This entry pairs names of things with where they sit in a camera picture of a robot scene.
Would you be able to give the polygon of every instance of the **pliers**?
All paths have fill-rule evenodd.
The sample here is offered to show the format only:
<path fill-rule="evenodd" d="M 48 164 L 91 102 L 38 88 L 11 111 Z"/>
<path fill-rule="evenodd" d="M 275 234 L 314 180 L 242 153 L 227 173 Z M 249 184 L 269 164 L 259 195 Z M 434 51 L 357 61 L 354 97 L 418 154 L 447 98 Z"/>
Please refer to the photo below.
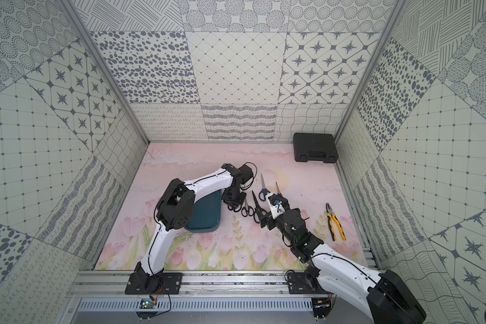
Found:
<path fill-rule="evenodd" d="M 340 222 L 337 219 L 337 216 L 331 209 L 330 204 L 326 203 L 326 212 L 328 214 L 328 225 L 330 227 L 330 233 L 331 233 L 331 238 L 333 239 L 333 242 L 335 242 L 335 230 L 333 229 L 333 222 L 337 224 L 338 230 L 340 231 L 340 236 L 342 237 L 342 241 L 346 240 L 346 236 L 343 233 L 342 226 L 340 226 Z"/>

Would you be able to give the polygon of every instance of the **black-handled scissors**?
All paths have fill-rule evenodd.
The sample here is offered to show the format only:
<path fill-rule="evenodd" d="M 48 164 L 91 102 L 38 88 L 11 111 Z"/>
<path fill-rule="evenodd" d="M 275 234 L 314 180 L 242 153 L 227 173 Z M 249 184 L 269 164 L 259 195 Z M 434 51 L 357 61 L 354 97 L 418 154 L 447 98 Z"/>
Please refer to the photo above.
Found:
<path fill-rule="evenodd" d="M 261 186 L 263 187 L 263 189 L 261 189 L 261 191 L 259 191 L 258 197 L 259 197 L 259 200 L 265 201 L 266 195 L 270 193 L 270 190 L 266 189 L 265 180 L 263 179 L 262 173 L 261 173 Z"/>
<path fill-rule="evenodd" d="M 252 191 L 252 197 L 254 198 L 254 204 L 255 204 L 255 210 L 254 210 L 254 222 L 256 222 L 257 224 L 261 224 L 261 222 L 259 220 L 255 220 L 255 216 L 256 214 L 260 214 L 261 216 L 264 216 L 266 215 L 267 211 L 262 209 L 261 206 L 259 205 L 259 202 L 258 202 L 258 199 L 255 197 L 255 193 L 254 191 Z"/>
<path fill-rule="evenodd" d="M 247 217 L 247 216 L 252 217 L 255 214 L 254 209 L 247 204 L 247 199 L 246 198 L 245 198 L 245 204 L 241 208 L 241 214 L 243 215 L 243 217 Z"/>
<path fill-rule="evenodd" d="M 238 211 L 241 211 L 241 205 L 238 205 L 237 207 L 232 207 L 231 205 L 227 205 L 227 209 L 229 211 L 233 211 L 233 212 L 238 212 Z"/>

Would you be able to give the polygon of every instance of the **robotic arm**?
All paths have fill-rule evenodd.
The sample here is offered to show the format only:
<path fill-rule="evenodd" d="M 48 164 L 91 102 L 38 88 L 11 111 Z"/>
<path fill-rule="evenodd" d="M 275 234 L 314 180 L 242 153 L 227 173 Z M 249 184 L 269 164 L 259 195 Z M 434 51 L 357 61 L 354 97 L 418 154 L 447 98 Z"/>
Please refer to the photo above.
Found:
<path fill-rule="evenodd" d="M 130 275 L 126 288 L 139 294 L 152 294 L 163 286 L 164 260 L 175 234 L 190 220 L 193 204 L 200 198 L 225 189 L 222 200 L 232 207 L 243 203 L 246 193 L 242 185 L 253 178 L 247 165 L 235 168 L 224 164 L 204 177 L 171 181 L 156 205 L 157 227 L 146 255 Z M 402 279 L 394 272 L 368 269 L 337 253 L 306 229 L 298 208 L 291 209 L 282 194 L 269 193 L 266 202 L 270 211 L 258 213 L 261 228 L 277 227 L 290 242 L 290 250 L 308 263 L 304 280 L 312 293 L 332 292 L 368 315 L 376 324 L 421 324 L 426 313 Z"/>

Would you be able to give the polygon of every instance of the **cable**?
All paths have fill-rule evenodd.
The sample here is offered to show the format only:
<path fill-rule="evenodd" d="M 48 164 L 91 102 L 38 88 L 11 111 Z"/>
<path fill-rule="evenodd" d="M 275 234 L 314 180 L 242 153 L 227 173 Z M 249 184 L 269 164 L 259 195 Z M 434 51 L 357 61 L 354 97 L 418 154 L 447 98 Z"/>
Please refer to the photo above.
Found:
<path fill-rule="evenodd" d="M 316 254 L 316 255 L 312 256 L 312 257 L 311 257 L 311 258 L 309 258 L 309 259 L 308 259 L 306 262 L 310 261 L 310 260 L 311 260 L 311 259 L 313 259 L 314 257 L 321 256 L 321 255 L 326 255 L 326 256 L 330 256 L 330 257 L 332 257 L 332 258 L 341 259 L 341 260 L 344 260 L 345 262 L 347 262 L 347 263 L 351 264 L 353 267 L 355 267 L 355 268 L 356 268 L 358 271 L 360 271 L 360 272 L 361 272 L 361 273 L 362 273 L 362 274 L 365 276 L 365 280 L 368 280 L 368 279 L 369 279 L 370 281 L 374 282 L 374 284 L 377 286 L 377 288 L 380 288 L 380 289 L 383 291 L 383 293 L 384 293 L 384 294 L 385 294 L 387 297 L 389 297 L 389 298 L 390 298 L 390 299 L 391 299 L 391 300 L 392 300 L 392 301 L 393 301 L 393 302 L 396 304 L 396 306 L 398 306 L 398 308 L 400 308 L 400 309 L 402 310 L 402 312 L 403 312 L 403 313 L 405 313 L 405 314 L 407 315 L 407 317 L 408 317 L 408 318 L 410 318 L 410 319 L 411 319 L 411 320 L 412 320 L 412 321 L 413 321 L 415 324 L 418 324 L 418 323 L 417 323 L 417 322 L 416 322 L 416 321 L 415 321 L 415 320 L 414 320 L 414 319 L 413 319 L 413 318 L 412 318 L 410 315 L 408 315 L 408 313 L 407 313 L 407 312 L 406 312 L 406 311 L 405 311 L 405 310 L 404 310 L 404 309 L 403 309 L 403 308 L 402 308 L 402 307 L 401 307 L 401 306 L 400 306 L 400 305 L 399 305 L 399 304 L 398 304 L 398 303 L 395 301 L 395 299 L 389 295 L 389 293 L 388 293 L 388 292 L 386 292 L 386 291 L 385 291 L 385 290 L 384 290 L 382 287 L 380 287 L 376 281 L 374 281 L 372 278 L 370 278 L 370 277 L 369 277 L 369 276 L 368 276 L 368 275 L 367 275 L 365 272 L 363 272 L 363 271 L 362 271 L 362 269 L 358 268 L 358 267 L 357 267 L 356 265 L 354 265 L 354 264 L 353 264 L 351 261 L 349 261 L 349 260 L 347 260 L 347 259 L 344 259 L 344 258 L 341 258 L 341 257 L 339 257 L 339 256 L 331 255 L 331 254 L 329 254 L 329 253 L 325 253 L 325 252 L 324 252 L 324 253 L 319 253 L 319 254 Z"/>
<path fill-rule="evenodd" d="M 247 163 L 252 164 L 255 167 L 255 173 L 254 173 L 254 176 L 252 177 L 252 182 L 250 183 L 250 185 L 248 185 L 246 187 L 240 187 L 241 190 L 247 190 L 250 187 L 252 187 L 252 184 L 254 183 L 254 179 L 258 176 L 258 167 L 252 162 L 245 162 L 245 163 L 243 163 L 243 165 L 246 165 Z"/>

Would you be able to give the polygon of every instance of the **black plastic case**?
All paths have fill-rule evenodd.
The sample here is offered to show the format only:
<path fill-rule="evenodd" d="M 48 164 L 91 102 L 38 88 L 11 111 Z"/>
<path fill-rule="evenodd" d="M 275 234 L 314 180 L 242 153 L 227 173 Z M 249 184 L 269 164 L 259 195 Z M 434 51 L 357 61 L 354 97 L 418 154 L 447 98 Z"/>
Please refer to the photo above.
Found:
<path fill-rule="evenodd" d="M 338 159 L 337 146 L 331 134 L 295 133 L 293 151 L 297 162 L 335 163 Z"/>

